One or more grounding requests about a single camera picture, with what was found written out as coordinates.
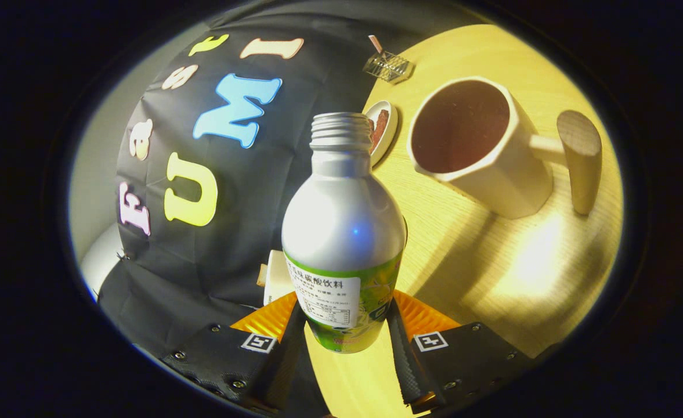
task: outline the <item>white mug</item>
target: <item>white mug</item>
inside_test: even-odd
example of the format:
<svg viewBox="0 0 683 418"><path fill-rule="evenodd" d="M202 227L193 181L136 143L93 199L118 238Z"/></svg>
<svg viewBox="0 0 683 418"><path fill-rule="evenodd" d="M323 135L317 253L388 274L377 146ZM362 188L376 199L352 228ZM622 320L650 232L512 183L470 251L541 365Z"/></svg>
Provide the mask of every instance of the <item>white mug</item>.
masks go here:
<svg viewBox="0 0 683 418"><path fill-rule="evenodd" d="M557 119L560 140L537 135L505 87L483 77L451 80L424 100L407 141L414 169L502 217L535 214L553 191L545 161L566 165L575 211L588 214L601 177L601 140L577 111Z"/></svg>

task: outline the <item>green bottle label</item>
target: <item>green bottle label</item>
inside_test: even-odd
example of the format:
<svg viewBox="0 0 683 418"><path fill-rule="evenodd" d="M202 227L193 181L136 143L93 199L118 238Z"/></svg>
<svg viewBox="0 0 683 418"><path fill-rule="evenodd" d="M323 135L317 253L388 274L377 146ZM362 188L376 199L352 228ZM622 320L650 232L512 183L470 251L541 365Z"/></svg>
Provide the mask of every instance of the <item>green bottle label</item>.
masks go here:
<svg viewBox="0 0 683 418"><path fill-rule="evenodd" d="M353 272L312 268L285 255L297 301L318 342L335 352L369 347L385 320L403 252Z"/></svg>

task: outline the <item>nutrition facts table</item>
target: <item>nutrition facts table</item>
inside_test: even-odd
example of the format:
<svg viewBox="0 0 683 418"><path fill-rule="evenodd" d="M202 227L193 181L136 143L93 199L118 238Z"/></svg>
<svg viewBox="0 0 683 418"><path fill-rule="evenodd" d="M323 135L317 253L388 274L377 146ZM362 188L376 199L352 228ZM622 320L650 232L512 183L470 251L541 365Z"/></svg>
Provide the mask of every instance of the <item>nutrition facts table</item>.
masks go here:
<svg viewBox="0 0 683 418"><path fill-rule="evenodd" d="M353 326L349 309L335 309L333 307L316 304L315 302L306 301L305 311L307 315L310 315L312 318L319 321L342 324L338 326Z"/></svg>

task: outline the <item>dark liquid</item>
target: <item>dark liquid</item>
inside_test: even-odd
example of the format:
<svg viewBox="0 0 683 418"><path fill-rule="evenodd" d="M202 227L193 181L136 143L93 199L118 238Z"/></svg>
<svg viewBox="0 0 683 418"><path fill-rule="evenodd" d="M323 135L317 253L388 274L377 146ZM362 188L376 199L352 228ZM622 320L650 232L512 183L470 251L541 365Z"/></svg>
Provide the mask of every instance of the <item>dark liquid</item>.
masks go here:
<svg viewBox="0 0 683 418"><path fill-rule="evenodd" d="M509 122L509 105L495 87L463 81L434 95L413 126L418 165L451 172L475 164L498 144Z"/></svg>

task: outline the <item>white dish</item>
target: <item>white dish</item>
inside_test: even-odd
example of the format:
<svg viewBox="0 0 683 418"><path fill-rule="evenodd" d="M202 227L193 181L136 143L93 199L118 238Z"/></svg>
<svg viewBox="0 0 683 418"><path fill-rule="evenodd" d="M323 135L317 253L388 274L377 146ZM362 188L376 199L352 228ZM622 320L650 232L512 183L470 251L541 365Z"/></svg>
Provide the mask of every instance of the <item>white dish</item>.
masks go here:
<svg viewBox="0 0 683 418"><path fill-rule="evenodd" d="M364 115L375 122L375 127L378 126L378 116L380 116L380 111L385 109L388 111L388 122L383 130L383 135L380 137L380 142L373 150L370 156L370 166L375 167L381 158L385 155L385 152L390 147L392 138L395 136L395 131L397 131L397 110L395 106L392 106L388 101L382 100L381 102L375 103L370 110L365 111Z"/></svg>

